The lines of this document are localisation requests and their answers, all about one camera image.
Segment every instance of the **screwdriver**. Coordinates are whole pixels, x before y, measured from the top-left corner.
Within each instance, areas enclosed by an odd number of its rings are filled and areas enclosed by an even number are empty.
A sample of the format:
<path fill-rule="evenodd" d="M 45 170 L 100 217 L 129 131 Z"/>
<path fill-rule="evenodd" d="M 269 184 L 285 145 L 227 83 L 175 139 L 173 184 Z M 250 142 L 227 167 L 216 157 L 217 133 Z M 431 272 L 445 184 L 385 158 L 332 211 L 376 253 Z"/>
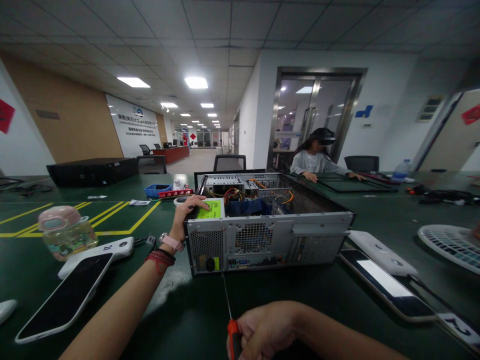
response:
<path fill-rule="evenodd" d="M 240 358 L 240 354 L 242 353 L 242 341 L 239 333 L 239 325 L 232 318 L 232 311 L 230 310 L 229 293 L 227 292 L 227 283 L 225 282 L 225 274 L 223 271 L 221 272 L 221 277 L 223 278 L 223 286 L 225 287 L 226 303 L 228 305 L 228 312 L 230 313 L 230 321 L 228 322 L 228 326 L 226 327 L 226 329 L 228 330 L 228 335 L 230 336 L 231 360 L 238 360 Z"/>

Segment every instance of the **green table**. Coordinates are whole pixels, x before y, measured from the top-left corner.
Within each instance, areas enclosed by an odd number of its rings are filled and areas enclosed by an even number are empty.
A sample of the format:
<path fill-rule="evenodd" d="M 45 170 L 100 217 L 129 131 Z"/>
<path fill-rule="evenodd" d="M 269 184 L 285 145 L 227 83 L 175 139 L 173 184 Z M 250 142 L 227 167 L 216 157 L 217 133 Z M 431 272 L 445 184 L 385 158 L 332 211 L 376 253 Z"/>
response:
<path fill-rule="evenodd" d="M 418 173 L 413 177 L 435 189 L 479 192 L 478 188 L 468 186 L 471 179 L 466 175 L 469 174 Z M 193 186 L 193 176 L 176 176 Z M 172 175 L 139 175 L 105 188 L 55 188 L 30 198 L 3 193 L 0 194 L 0 232 L 15 234 L 35 224 L 41 209 L 2 222 L 46 204 L 78 205 L 90 202 L 87 200 L 89 195 L 107 195 L 103 200 L 91 200 L 91 204 L 79 210 L 83 216 L 95 217 L 119 202 L 142 200 L 145 187 L 169 184 L 172 179 Z M 52 183 L 46 179 L 39 184 Z M 364 193 L 334 193 L 318 184 L 314 188 L 355 211 L 355 230 L 372 233 L 408 260 L 433 291 L 480 328 L 478 275 L 441 258 L 416 236 L 418 228 L 426 224 L 472 227 L 480 220 L 478 208 L 420 205 L 417 198 L 403 191 L 364 197 Z M 147 208 L 127 206 L 95 227 L 95 231 L 103 233 L 99 237 L 100 244 L 128 236 L 107 233 L 129 231 L 153 206 L 155 209 L 131 236 L 138 238 L 149 233 L 158 236 L 168 231 L 174 214 L 171 202 L 151 203 Z M 57 273 L 62 264 L 49 254 L 41 237 L 0 237 L 0 301 L 18 301 L 15 313 L 0 326 L 0 359 L 58 358 L 93 314 L 138 269 L 148 250 L 147 246 L 139 246 L 133 256 L 112 264 L 95 297 L 72 327 L 38 341 L 16 345 L 16 334 L 60 283 Z M 123 359 L 226 359 L 229 315 L 222 279 L 218 275 L 192 279 L 187 252 L 177 258 L 177 264 L 167 272 L 147 314 L 127 345 Z M 395 316 L 341 261 L 333 265 L 228 274 L 227 285 L 234 317 L 272 301 L 295 300 L 414 359 L 473 358 L 462 344 L 437 324 L 412 325 Z M 438 304 L 432 302 L 432 305 L 436 310 L 442 310 Z"/>

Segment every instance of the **pink watch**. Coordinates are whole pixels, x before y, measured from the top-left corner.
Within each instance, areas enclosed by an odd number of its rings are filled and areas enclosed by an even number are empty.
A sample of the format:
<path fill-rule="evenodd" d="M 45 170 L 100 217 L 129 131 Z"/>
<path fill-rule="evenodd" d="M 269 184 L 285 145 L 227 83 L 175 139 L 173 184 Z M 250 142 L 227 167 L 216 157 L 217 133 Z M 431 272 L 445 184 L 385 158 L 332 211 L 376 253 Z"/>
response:
<path fill-rule="evenodd" d="M 173 237 L 170 237 L 167 235 L 166 232 L 164 232 L 162 235 L 160 235 L 160 238 L 158 239 L 161 243 L 165 243 L 168 246 L 171 246 L 175 250 L 182 252 L 184 250 L 185 245 L 183 245 L 180 241 L 175 240 Z"/>

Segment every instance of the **reception desk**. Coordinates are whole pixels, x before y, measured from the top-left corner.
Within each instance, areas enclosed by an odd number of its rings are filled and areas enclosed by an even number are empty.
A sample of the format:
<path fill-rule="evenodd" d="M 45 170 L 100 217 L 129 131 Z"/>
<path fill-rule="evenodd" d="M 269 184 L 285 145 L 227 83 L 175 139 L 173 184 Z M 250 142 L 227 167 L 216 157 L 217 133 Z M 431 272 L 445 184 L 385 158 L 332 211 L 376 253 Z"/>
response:
<path fill-rule="evenodd" d="M 168 165 L 189 156 L 190 150 L 188 146 L 176 146 L 166 149 L 153 149 L 152 153 L 153 155 L 165 155 L 165 162 Z"/>

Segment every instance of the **green label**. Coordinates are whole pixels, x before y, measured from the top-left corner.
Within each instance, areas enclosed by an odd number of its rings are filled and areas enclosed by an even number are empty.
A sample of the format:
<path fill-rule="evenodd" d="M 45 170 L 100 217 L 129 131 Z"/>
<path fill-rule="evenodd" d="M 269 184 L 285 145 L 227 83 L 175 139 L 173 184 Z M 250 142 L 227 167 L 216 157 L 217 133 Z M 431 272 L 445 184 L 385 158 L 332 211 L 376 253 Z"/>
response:
<path fill-rule="evenodd" d="M 220 203 L 223 201 L 217 200 L 217 201 L 205 201 L 205 204 L 208 204 L 210 207 L 210 210 L 205 210 L 200 208 L 200 211 L 198 212 L 198 216 L 196 217 L 197 219 L 219 219 L 222 217 L 222 204 Z"/>

